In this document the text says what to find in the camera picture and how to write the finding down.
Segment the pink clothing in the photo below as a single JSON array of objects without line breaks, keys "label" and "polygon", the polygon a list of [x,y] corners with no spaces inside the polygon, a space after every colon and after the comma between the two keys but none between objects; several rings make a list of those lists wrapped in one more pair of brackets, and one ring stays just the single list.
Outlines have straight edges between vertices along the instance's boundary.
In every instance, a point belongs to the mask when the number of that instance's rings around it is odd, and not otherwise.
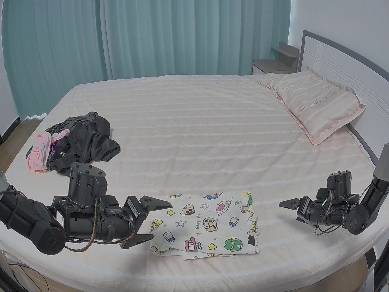
[{"label": "pink clothing", "polygon": [[65,129],[60,133],[51,135],[49,132],[43,132],[37,135],[31,153],[27,157],[27,165],[30,171],[46,171],[47,159],[50,155],[51,143],[68,136],[70,130]]}]

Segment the bed sheet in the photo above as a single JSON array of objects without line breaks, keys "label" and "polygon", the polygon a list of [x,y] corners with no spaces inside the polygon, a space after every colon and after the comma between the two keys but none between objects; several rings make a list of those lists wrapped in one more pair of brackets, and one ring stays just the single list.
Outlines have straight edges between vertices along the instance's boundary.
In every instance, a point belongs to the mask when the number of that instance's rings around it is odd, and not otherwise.
[{"label": "bed sheet", "polygon": [[[372,179],[368,158],[345,128],[313,146],[261,77],[170,75],[79,85],[36,130],[90,111],[108,119],[121,152],[93,165],[107,173],[107,193],[120,204],[128,195],[249,189],[258,214],[258,254],[185,261],[155,256],[144,243],[47,256],[3,224],[0,247],[53,280],[94,292],[285,291],[356,261],[388,230],[389,203],[360,235],[338,229],[319,237],[278,204],[314,198],[328,174],[346,169],[352,191],[361,193]],[[54,195],[67,194],[68,178],[28,171],[25,154],[36,133],[6,176],[27,197],[50,205]],[[148,232],[148,221],[142,229]]]}]

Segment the pillow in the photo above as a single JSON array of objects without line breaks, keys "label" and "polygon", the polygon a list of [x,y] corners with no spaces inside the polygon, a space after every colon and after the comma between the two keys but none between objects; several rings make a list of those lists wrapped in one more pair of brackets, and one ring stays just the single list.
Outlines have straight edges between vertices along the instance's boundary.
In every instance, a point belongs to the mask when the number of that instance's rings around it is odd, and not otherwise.
[{"label": "pillow", "polygon": [[354,90],[325,80],[311,69],[286,75],[266,74],[260,83],[281,100],[314,145],[366,108]]}]

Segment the white headboard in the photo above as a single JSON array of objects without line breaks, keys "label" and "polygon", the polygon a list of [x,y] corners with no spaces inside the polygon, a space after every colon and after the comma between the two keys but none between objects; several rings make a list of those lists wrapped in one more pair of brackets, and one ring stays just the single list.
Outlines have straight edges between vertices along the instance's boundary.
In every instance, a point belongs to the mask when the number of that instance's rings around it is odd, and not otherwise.
[{"label": "white headboard", "polygon": [[324,78],[351,87],[367,104],[348,128],[377,164],[384,144],[389,143],[389,73],[353,50],[307,30],[300,53],[298,71],[309,66]]}]

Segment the purple fabric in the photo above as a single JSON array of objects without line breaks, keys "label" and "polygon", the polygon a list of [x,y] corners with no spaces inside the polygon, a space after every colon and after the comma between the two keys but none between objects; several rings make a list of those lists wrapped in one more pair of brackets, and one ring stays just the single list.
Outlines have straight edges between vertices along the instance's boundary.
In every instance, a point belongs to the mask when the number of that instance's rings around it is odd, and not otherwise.
[{"label": "purple fabric", "polygon": [[59,144],[61,143],[61,141],[62,141],[62,139],[58,139],[54,143],[51,143],[50,156],[54,155],[54,152],[57,149],[57,147],[59,146]]}]

